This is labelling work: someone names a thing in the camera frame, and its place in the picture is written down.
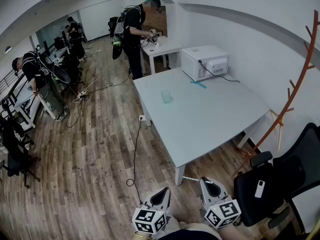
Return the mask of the black swivel chair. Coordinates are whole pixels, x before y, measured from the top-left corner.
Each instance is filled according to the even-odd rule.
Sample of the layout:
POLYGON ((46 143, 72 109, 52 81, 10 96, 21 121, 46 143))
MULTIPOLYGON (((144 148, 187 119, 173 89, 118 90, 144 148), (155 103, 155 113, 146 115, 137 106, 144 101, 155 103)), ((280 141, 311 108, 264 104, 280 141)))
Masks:
POLYGON ((19 176, 20 173, 24 175, 24 186, 29 189, 30 186, 27 184, 28 174, 33 176, 38 182, 40 178, 37 177, 30 168, 41 159, 37 156, 32 157, 29 155, 29 151, 25 146, 16 138, 13 124, 5 120, 0 115, 0 133, 2 133, 2 143, 7 149, 7 165, 5 162, 0 162, 0 168, 7 170, 7 175, 12 177, 14 175, 19 176))

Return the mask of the person's right forearm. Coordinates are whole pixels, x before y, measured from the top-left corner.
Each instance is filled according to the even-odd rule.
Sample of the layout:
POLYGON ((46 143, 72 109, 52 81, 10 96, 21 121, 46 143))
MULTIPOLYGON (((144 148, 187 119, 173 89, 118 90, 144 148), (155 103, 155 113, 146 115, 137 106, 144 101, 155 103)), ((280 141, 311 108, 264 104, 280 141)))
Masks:
POLYGON ((240 232, 233 224, 229 224, 218 229, 218 233, 222 240, 250 240, 242 232, 240 232))

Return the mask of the clear glass cup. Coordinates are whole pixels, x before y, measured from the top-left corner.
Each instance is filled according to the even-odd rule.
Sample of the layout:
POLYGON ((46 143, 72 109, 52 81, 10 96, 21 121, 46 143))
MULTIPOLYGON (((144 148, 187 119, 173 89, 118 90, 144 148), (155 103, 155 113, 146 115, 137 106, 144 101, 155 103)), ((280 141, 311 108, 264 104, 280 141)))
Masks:
POLYGON ((162 101, 165 104, 169 104, 172 100, 171 91, 170 90, 162 90, 161 92, 162 101))

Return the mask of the brown wooden coat rack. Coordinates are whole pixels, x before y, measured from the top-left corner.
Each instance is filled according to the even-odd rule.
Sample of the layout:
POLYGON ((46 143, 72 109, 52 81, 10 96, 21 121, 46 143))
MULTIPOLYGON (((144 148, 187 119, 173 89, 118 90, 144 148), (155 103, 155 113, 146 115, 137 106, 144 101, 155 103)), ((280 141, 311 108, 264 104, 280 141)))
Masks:
POLYGON ((236 149, 241 152, 242 155, 244 155, 242 163, 239 165, 239 167, 234 171, 232 174, 233 177, 236 176, 236 174, 240 171, 240 169, 243 167, 244 163, 249 160, 254 152, 258 149, 258 147, 267 139, 267 137, 273 132, 273 129, 278 126, 278 122, 280 121, 281 118, 284 118, 285 114, 293 111, 294 109, 291 108, 291 104, 297 95, 299 88, 305 78, 305 75, 308 70, 314 69, 316 66, 311 63, 311 59, 314 53, 315 49, 315 44, 316 44, 316 38, 317 38, 317 32, 318 32, 318 26, 320 26, 320 20, 319 20, 319 12, 315 9, 313 12, 313 25, 312 25, 312 31, 310 31, 309 27, 306 25, 305 28, 310 36, 310 42, 309 44, 304 41, 304 47, 306 49, 306 58, 305 62, 303 64, 302 70, 300 72, 300 75, 298 77, 298 80, 296 83, 293 83, 292 80, 290 79, 289 82, 292 86, 292 91, 290 91, 290 88, 287 89, 287 102, 285 103, 283 109, 281 112, 278 114, 278 117, 276 117, 275 121, 272 123, 270 128, 267 130, 267 132, 263 135, 263 137, 258 141, 258 143, 250 150, 250 151, 244 151, 240 147, 237 147, 236 149))

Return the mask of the small white table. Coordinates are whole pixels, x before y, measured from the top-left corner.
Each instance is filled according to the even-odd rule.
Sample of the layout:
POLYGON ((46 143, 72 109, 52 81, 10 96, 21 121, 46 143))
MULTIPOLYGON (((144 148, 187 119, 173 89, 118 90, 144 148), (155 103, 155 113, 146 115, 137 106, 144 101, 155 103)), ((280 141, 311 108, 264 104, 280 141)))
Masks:
POLYGON ((160 36, 158 37, 157 42, 160 43, 160 47, 156 47, 153 43, 149 42, 146 46, 142 46, 140 48, 140 58, 141 58, 141 67, 142 67, 142 73, 146 73, 145 64, 143 60, 143 53, 145 53, 148 56, 149 59, 149 65, 150 65, 150 72, 151 74, 155 74, 155 63, 154 58, 155 57, 162 57, 163 67, 166 68, 166 55, 169 54, 176 54, 176 62, 174 68, 179 68, 181 66, 181 49, 182 46, 173 40, 170 40, 166 36, 160 36))

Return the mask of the white microwave oven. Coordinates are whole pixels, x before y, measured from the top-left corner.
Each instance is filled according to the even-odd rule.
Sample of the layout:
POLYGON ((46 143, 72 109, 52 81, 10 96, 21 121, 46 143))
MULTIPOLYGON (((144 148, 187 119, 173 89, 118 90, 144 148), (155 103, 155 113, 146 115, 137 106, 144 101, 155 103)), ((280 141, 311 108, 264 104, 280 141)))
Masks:
POLYGON ((183 48, 180 54, 181 68, 194 82, 228 72, 230 54, 214 45, 183 48))

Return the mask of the person's legs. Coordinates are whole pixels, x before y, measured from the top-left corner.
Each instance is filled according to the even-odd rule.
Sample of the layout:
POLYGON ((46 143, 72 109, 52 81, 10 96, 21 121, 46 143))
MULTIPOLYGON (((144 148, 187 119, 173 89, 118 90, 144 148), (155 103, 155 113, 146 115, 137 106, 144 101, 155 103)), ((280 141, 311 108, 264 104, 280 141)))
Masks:
POLYGON ((172 215, 167 217, 167 224, 164 226, 164 229, 161 229, 156 235, 158 237, 164 237, 179 230, 206 232, 216 237, 220 236, 217 230, 204 223, 178 222, 172 215))

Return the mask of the thin white striped stick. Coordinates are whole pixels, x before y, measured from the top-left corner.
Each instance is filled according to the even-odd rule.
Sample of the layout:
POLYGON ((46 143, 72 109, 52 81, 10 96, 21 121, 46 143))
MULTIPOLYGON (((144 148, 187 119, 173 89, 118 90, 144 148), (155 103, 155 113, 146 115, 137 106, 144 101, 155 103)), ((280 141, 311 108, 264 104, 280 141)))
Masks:
POLYGON ((196 179, 196 178, 191 178, 191 177, 187 177, 187 176, 182 176, 183 179, 186 179, 186 180, 191 180, 191 181, 196 181, 196 182, 200 182, 200 181, 203 181, 207 184, 213 184, 212 181, 209 181, 209 180, 204 180, 204 179, 196 179))

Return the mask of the white phone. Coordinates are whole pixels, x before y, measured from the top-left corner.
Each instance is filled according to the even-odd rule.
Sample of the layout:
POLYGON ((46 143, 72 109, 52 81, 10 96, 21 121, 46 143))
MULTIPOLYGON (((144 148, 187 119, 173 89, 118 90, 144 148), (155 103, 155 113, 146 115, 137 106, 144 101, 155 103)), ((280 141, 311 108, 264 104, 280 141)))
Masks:
POLYGON ((264 187, 265 187, 265 182, 263 180, 259 180, 257 183, 255 194, 254 194, 255 198, 260 199, 262 197, 264 187))

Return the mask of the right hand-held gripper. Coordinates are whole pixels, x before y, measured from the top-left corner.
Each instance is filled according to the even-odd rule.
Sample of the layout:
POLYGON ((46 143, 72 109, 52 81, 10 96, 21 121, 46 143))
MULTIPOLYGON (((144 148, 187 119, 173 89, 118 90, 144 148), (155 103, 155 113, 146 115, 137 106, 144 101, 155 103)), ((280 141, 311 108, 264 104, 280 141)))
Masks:
POLYGON ((242 213, 238 201, 232 199, 226 187, 213 178, 203 176, 199 182, 205 204, 224 201, 215 203, 206 210, 205 221, 215 229, 233 224, 242 213))

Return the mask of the person's left forearm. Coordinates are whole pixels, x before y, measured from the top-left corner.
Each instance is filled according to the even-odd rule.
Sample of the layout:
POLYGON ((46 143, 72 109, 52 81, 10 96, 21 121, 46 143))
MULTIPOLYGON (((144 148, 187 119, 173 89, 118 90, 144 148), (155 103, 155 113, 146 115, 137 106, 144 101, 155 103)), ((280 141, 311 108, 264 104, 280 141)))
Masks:
POLYGON ((142 233, 136 231, 133 234, 132 240, 153 240, 152 236, 150 234, 142 233))

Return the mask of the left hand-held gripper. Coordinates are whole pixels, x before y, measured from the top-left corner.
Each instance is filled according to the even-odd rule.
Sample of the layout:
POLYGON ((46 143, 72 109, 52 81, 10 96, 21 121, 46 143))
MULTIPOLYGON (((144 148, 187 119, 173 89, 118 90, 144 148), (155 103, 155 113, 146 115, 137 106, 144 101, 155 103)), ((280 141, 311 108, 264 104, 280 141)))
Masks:
POLYGON ((169 187, 158 189, 147 196, 140 208, 136 208, 132 223, 137 232, 157 234, 168 223, 171 190, 169 187))

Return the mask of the person's torso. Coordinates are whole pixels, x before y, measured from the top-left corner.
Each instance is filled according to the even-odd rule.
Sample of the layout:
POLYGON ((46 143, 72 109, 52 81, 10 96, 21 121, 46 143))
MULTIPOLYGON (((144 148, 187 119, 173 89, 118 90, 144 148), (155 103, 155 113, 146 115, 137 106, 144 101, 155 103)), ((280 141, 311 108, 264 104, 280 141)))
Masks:
POLYGON ((199 230, 180 229, 161 236, 156 240, 222 240, 209 232, 199 230))

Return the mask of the white desk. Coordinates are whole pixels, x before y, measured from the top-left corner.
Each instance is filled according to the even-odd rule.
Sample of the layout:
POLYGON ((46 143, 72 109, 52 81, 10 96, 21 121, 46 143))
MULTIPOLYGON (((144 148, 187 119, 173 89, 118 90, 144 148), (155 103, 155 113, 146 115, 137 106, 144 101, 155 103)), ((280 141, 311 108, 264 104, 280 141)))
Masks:
POLYGON ((51 110, 50 103, 46 102, 41 94, 35 96, 32 93, 31 85, 26 83, 26 85, 20 90, 20 93, 17 96, 17 101, 14 104, 15 111, 21 114, 21 126, 25 131, 36 127, 34 121, 40 104, 43 105, 44 111, 48 112, 55 120, 56 115, 51 110))

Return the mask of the black mesh office chair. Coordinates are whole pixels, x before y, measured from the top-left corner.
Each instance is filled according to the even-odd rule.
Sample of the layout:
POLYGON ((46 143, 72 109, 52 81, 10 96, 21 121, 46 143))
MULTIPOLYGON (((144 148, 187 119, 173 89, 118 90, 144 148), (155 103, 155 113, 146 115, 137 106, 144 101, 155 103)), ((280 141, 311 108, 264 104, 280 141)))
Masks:
POLYGON ((239 172, 234 179, 234 196, 240 220, 251 227, 269 218, 268 227, 280 225, 290 214, 286 207, 276 213, 284 202, 320 186, 320 126, 308 123, 293 146, 274 158, 270 151, 260 152, 249 160, 251 170, 239 172), (255 197, 258 181, 265 182, 261 198, 255 197))

